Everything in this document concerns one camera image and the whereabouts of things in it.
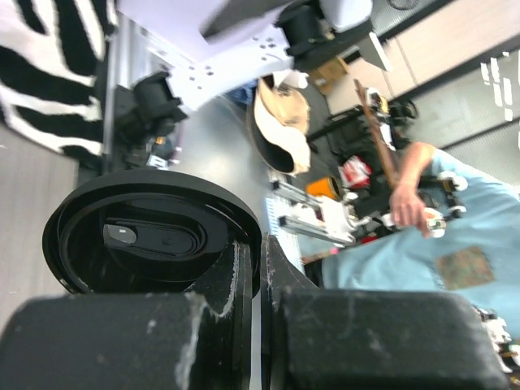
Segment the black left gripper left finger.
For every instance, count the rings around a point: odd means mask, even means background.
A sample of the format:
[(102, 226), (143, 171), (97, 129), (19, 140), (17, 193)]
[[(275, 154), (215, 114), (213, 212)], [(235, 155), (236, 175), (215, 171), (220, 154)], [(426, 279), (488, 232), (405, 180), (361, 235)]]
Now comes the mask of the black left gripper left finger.
[(186, 292), (35, 299), (1, 338), (4, 389), (246, 389), (248, 245), (228, 245)]

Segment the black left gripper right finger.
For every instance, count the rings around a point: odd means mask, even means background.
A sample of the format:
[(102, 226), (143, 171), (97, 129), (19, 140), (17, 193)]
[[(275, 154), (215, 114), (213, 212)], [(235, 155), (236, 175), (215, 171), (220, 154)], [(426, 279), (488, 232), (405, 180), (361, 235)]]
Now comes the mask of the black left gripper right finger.
[(506, 389), (473, 306), (449, 292), (325, 290), (266, 237), (269, 389)]

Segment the black plastic cup lid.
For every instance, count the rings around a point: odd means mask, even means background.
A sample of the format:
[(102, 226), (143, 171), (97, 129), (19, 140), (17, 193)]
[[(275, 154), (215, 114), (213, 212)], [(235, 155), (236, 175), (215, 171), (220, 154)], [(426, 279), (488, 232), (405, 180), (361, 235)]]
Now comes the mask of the black plastic cup lid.
[(71, 293), (178, 293), (232, 242), (249, 246), (260, 283), (262, 233), (235, 194), (174, 171), (118, 171), (82, 184), (49, 217), (45, 260)]

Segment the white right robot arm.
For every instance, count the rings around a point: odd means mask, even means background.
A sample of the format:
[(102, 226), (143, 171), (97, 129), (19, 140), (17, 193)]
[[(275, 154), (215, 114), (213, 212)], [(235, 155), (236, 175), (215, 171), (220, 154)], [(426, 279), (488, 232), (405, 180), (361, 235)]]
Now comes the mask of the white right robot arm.
[(310, 72), (356, 46), (388, 69), (371, 1), (119, 1), (122, 55), (141, 77), (153, 63), (175, 106), (190, 115), (208, 101), (272, 72)]

